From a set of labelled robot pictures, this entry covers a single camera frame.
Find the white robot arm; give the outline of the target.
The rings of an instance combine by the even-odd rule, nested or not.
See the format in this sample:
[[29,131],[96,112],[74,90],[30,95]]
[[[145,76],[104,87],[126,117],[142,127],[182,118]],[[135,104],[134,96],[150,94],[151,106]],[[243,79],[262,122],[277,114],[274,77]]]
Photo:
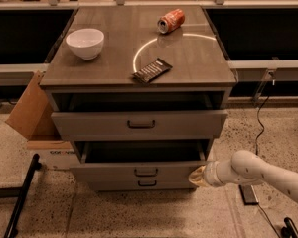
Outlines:
[[271,165],[248,150],[237,151],[228,160],[206,161],[188,180],[196,186],[212,187],[266,182],[298,204],[298,173]]

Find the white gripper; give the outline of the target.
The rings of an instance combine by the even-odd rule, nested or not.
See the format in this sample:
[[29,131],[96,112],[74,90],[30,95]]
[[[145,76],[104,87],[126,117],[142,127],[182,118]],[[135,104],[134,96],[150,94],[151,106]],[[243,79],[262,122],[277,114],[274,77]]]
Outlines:
[[218,162],[209,162],[206,166],[199,166],[189,174],[189,182],[198,187],[220,187],[224,184],[217,174]]

